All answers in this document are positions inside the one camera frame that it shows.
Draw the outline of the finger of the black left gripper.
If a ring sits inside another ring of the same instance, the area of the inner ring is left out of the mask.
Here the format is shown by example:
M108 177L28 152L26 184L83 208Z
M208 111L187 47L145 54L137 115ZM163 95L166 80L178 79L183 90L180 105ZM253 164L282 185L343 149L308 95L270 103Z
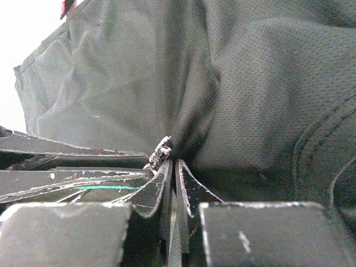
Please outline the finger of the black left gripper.
M26 156L147 163L145 153L79 147L1 127L1 151Z
M140 169L1 171L1 203L68 201L85 190L84 201L109 201L110 195L138 190L153 176Z

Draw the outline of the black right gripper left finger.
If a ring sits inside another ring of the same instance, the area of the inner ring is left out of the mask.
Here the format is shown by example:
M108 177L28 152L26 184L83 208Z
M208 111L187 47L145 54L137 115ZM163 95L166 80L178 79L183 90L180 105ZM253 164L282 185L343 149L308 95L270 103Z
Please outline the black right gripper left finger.
M68 201L1 203L1 265L163 266L171 160L152 173L138 190L109 201L84 201L85 190Z

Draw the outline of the black t-shirt garment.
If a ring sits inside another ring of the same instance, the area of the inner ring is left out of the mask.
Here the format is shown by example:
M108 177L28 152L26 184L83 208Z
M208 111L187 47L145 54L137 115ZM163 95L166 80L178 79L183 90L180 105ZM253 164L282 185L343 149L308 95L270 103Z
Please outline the black t-shirt garment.
M14 69L31 135L171 156L355 227L354 1L83 1Z

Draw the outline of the white leaf brooch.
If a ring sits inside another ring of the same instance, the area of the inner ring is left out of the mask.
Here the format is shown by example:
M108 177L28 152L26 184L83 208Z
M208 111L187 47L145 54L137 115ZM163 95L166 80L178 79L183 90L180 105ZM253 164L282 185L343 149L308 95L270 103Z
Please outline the white leaf brooch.
M150 155L148 163L143 167L144 170L157 171L162 163L170 156L172 149L170 147L171 136L165 136L156 146L154 152Z

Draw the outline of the pink white flower brooch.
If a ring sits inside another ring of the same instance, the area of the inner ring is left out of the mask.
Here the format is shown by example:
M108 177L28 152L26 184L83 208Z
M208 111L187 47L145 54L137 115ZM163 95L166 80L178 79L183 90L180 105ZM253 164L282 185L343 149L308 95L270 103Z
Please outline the pink white flower brooch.
M78 0L63 0L61 2L60 20L71 14L72 10L78 5Z

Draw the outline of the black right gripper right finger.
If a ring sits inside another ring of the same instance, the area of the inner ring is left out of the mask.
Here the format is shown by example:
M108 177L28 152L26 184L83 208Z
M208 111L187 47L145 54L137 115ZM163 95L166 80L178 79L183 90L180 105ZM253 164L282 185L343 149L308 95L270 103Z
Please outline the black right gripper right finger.
M310 201L228 202L175 164L182 266L354 266L336 214Z

